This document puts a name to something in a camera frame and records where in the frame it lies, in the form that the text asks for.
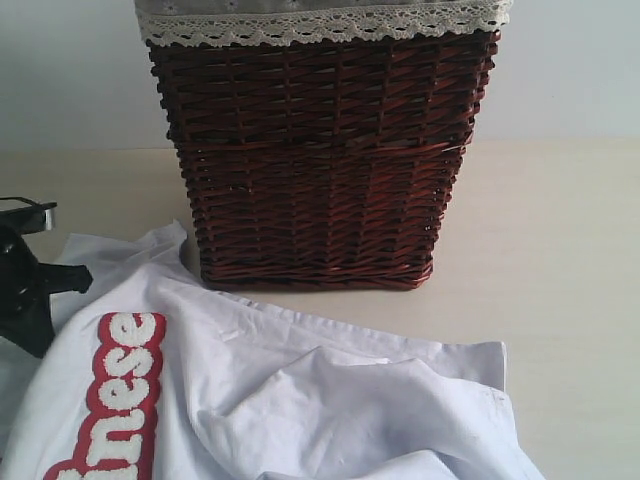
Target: beige table surface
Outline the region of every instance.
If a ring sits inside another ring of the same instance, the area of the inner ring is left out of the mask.
[[[30,238],[41,260],[69,232],[190,227],[169,150],[0,153],[7,195],[59,202],[58,229]],[[543,473],[640,478],[640,140],[472,146],[435,260],[409,293],[247,295],[402,335],[503,340],[521,443]]]

